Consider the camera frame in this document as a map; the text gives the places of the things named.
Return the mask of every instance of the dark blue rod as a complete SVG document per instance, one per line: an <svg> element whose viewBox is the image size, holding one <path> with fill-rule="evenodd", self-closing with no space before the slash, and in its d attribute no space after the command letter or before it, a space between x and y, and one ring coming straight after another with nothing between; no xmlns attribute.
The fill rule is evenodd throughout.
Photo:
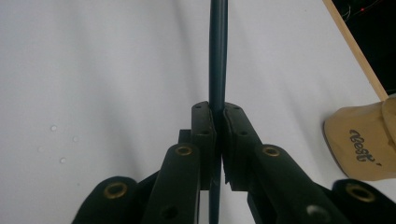
<svg viewBox="0 0 396 224"><path fill-rule="evenodd" d="M228 1L211 0L209 32L209 106L218 133L222 130L227 66ZM214 176L209 191L209 223L219 223L221 143L218 134Z"/></svg>

